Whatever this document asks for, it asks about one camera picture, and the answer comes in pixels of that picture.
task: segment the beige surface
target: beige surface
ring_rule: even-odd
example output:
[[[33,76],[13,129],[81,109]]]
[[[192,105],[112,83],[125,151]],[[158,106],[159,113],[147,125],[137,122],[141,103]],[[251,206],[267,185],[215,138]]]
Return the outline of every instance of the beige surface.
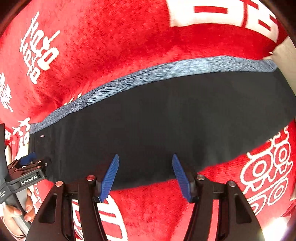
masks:
[[[290,37],[278,45],[272,55],[264,59],[272,59],[276,63],[296,95],[296,48]]]

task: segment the silver screw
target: silver screw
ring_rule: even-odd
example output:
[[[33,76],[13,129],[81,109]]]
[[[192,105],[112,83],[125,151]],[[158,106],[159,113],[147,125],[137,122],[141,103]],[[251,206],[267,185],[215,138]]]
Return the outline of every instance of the silver screw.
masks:
[[[63,182],[62,181],[57,181],[56,182],[56,187],[60,187],[60,186],[62,186],[63,185]]]
[[[201,175],[201,174],[198,174],[197,179],[200,180],[200,181],[203,181],[205,179],[205,176]]]
[[[95,179],[96,177],[94,176],[94,175],[89,175],[89,176],[87,176],[87,180],[88,181],[93,181],[94,179]]]
[[[228,185],[231,186],[232,188],[234,188],[236,186],[234,181],[229,181]]]

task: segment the folded black garment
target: folded black garment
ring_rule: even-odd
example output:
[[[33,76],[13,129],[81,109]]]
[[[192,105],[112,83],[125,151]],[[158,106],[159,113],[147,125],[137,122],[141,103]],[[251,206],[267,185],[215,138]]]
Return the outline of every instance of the folded black garment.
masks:
[[[71,113],[30,135],[30,151],[50,157],[49,180],[89,174],[117,153],[113,189],[175,178],[178,154],[196,171],[251,151],[296,114],[282,73],[218,72],[153,82]]]

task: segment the fingernail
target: fingernail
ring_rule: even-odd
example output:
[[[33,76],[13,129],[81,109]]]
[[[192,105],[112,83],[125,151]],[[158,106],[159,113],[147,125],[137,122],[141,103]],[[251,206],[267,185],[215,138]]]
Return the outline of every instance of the fingernail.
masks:
[[[18,210],[18,209],[16,209],[16,208],[14,209],[13,212],[14,212],[15,215],[18,215],[18,216],[22,215],[21,210]]]

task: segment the gray patterned waistband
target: gray patterned waistband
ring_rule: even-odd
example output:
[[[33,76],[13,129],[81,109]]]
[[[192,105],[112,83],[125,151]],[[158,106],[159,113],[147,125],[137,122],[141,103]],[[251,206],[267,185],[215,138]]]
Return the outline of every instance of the gray patterned waistband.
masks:
[[[277,66],[272,60],[250,60],[231,56],[188,59],[153,66],[93,89],[77,100],[53,111],[42,122],[32,124],[30,133],[36,133],[58,122],[70,113],[79,111],[117,93],[155,81],[214,72],[273,72],[276,68]]]

